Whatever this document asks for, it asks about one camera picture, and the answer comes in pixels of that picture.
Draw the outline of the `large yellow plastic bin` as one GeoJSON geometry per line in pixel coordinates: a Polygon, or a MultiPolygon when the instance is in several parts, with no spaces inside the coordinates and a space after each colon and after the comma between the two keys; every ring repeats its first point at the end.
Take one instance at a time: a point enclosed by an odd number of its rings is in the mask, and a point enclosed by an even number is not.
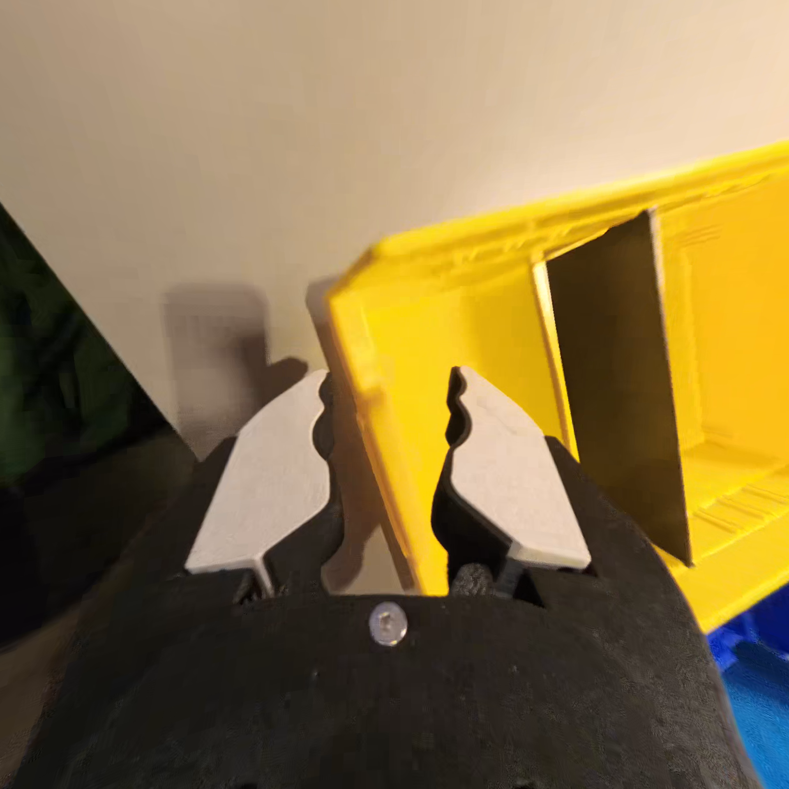
{"type": "Polygon", "coordinates": [[[361,439],[420,593],[448,590],[430,526],[450,371],[468,366],[578,457],[547,262],[644,211],[705,632],[787,584],[787,142],[390,237],[328,296],[361,439]]]}

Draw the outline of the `brown cardboard divider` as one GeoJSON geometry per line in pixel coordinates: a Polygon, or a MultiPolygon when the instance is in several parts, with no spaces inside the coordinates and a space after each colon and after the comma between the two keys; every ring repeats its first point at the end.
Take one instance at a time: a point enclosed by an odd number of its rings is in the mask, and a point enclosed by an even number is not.
{"type": "Polygon", "coordinates": [[[654,213],[547,262],[581,466],[647,537],[692,567],[654,213]]]}

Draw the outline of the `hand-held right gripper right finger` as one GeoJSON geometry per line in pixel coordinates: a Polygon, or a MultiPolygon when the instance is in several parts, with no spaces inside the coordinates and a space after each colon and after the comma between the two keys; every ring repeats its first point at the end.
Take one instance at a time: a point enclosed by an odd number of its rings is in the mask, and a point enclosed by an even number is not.
{"type": "Polygon", "coordinates": [[[538,424],[465,365],[450,373],[448,409],[431,527],[449,570],[586,570],[590,551],[538,424]]]}

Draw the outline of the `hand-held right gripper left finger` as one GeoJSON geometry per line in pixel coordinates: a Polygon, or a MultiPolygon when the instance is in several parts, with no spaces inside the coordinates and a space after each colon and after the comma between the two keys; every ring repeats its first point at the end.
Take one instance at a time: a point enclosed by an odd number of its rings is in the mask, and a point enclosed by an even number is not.
{"type": "Polygon", "coordinates": [[[238,433],[185,561],[190,574],[250,570],[267,597],[319,593],[344,539],[331,374],[308,374],[238,433]]]}

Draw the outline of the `large blue plastic bin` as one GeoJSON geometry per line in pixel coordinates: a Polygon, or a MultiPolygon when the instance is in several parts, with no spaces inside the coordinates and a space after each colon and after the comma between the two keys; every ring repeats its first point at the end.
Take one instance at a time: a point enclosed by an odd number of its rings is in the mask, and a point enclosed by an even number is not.
{"type": "Polygon", "coordinates": [[[707,635],[764,787],[788,787],[788,586],[707,635]]]}

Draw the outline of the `person's torso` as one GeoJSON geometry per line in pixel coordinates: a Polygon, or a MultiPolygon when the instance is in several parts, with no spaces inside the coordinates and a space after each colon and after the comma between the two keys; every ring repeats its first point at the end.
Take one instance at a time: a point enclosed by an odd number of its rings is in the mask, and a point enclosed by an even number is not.
{"type": "Polygon", "coordinates": [[[195,461],[2,207],[2,652],[81,600],[195,461]]]}

